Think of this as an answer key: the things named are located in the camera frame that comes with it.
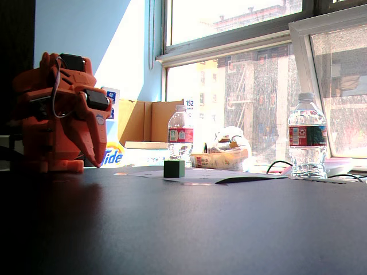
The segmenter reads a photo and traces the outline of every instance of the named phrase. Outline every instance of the tide logo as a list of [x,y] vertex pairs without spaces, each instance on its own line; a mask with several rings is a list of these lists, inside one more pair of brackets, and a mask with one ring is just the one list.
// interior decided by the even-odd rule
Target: tide logo
[[121,159],[124,155],[124,148],[117,143],[108,142],[102,162],[102,167],[120,167]]

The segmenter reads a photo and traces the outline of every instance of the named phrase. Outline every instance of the green cube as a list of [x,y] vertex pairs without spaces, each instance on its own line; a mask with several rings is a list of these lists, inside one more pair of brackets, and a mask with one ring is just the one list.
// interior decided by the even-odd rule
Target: green cube
[[181,178],[185,176],[185,161],[165,160],[163,176],[165,178]]

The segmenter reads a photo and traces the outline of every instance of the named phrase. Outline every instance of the paper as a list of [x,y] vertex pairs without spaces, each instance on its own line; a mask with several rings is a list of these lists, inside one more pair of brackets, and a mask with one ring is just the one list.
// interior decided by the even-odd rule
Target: paper
[[130,175],[142,176],[145,178],[152,178],[152,179],[171,180],[174,182],[181,182],[181,183],[195,183],[197,185],[216,184],[224,179],[229,179],[228,180],[229,182],[239,182],[241,179],[243,179],[243,181],[245,182],[246,178],[255,178],[255,177],[260,177],[264,179],[284,178],[283,176],[279,175],[253,174],[238,171],[202,169],[202,168],[186,169],[185,176],[181,178],[164,178],[163,170],[139,172]]

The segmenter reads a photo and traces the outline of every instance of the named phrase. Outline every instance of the red bottle label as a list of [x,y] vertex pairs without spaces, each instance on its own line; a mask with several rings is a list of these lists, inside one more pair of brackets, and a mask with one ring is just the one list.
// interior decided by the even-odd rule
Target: red bottle label
[[168,142],[193,142],[194,129],[192,128],[169,128]]
[[325,146],[326,127],[325,126],[290,126],[289,127],[290,146]]

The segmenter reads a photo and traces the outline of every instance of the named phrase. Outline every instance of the table surface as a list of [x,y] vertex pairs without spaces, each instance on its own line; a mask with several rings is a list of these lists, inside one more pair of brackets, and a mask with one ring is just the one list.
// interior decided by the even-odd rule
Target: table surface
[[[367,184],[2,172],[22,274],[367,274]],[[116,172],[128,175],[117,176]]]

